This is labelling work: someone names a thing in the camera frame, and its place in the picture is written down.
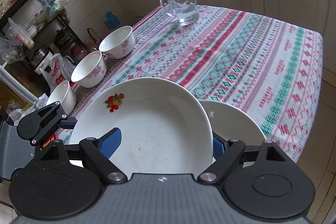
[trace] fruit decal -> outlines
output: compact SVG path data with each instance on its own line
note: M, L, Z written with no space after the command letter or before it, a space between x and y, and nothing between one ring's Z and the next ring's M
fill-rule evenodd
M125 95L120 93L119 95L115 93L114 96L108 97L108 99L104 102L107 104L106 108L110 108L110 112L113 112L119 108L119 106L123 103L123 99Z

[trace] blue bottle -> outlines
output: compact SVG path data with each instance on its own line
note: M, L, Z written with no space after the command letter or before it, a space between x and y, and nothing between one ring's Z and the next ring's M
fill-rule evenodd
M118 29L118 28L121 27L119 19L114 14L112 14L112 12L107 12L105 14L105 18L106 18L105 25L110 30L114 31L114 30L116 30L116 29Z

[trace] tablecloth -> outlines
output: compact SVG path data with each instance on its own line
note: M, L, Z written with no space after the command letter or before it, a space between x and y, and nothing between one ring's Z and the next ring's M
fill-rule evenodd
M134 27L136 46L107 59L96 87L76 88L79 118L106 89L136 77L160 77L197 99L246 112L295 162L309 136L322 77L322 36L289 23L222 7L199 6L199 20L182 26L158 7ZM70 130L57 132L68 143Z

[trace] floor tile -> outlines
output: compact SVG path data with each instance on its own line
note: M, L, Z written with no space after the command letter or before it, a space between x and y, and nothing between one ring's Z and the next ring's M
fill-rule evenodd
M336 136L336 111L319 102L315 122L298 160L317 189L327 168Z
M327 216L332 204L334 203L336 197L336 178L334 177L334 180L329 188L329 191L322 203L322 206L318 210L316 216L312 220L313 224L321 224L325 217Z
M9 199L9 185L10 182L8 181L3 181L2 183L0 183L0 200L7 202L7 203L11 203L10 199Z
M323 68L322 79L331 85L336 86L336 74L326 68Z
M13 221L13 209L0 204L0 224L9 224Z
M334 201L333 205L330 208L330 211L328 212L327 216L325 217L323 224L330 224L332 223L336 218L336 201Z
M336 88L322 81L319 100L336 110Z
M312 221L317 212L319 211L324 198L326 197L329 187L334 179L334 174L330 171L326 170L319 187L317 188L315 199L313 204L310 207L309 213L307 214L307 218Z
M17 213L16 213L15 210L13 210L13 220L14 220L15 218L17 218Z
M334 142L334 148L331 152L330 159L327 165L327 170L336 174L336 140Z

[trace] jar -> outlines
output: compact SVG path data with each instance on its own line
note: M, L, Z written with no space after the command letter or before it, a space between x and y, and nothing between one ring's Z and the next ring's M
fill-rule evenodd
M87 56L86 49L80 45L73 46L70 52L77 61L81 61L85 56Z

